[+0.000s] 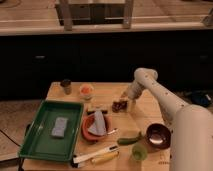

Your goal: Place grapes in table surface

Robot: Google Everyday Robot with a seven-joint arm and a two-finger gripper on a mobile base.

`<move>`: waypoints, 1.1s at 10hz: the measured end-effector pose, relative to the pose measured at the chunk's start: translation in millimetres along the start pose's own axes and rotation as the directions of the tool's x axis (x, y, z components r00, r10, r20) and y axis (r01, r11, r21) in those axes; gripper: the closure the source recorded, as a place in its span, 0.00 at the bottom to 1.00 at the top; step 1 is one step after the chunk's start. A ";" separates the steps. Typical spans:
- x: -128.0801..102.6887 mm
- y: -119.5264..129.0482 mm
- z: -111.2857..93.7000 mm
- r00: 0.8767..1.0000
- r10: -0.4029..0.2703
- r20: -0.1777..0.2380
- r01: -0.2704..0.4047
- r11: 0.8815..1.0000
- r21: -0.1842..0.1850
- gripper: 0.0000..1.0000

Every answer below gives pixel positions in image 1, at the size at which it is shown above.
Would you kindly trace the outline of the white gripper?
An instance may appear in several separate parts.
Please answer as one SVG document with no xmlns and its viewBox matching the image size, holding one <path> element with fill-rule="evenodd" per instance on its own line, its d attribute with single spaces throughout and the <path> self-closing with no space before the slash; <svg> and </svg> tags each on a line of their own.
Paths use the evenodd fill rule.
<svg viewBox="0 0 213 171">
<path fill-rule="evenodd" d="M 121 95 L 121 99 L 127 101 L 127 112 L 131 112 L 134 108 L 136 101 L 135 95 L 136 93 L 132 88 L 127 88 Z"/>
</svg>

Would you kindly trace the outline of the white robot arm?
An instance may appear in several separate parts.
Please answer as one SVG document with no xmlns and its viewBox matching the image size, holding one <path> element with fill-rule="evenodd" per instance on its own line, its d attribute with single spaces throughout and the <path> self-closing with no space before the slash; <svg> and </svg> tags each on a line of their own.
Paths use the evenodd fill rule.
<svg viewBox="0 0 213 171">
<path fill-rule="evenodd" d="M 144 89 L 157 99 L 170 123 L 170 171 L 213 171 L 213 113 L 189 104 L 157 82 L 154 69 L 137 68 L 134 80 L 124 91 L 131 100 Z"/>
</svg>

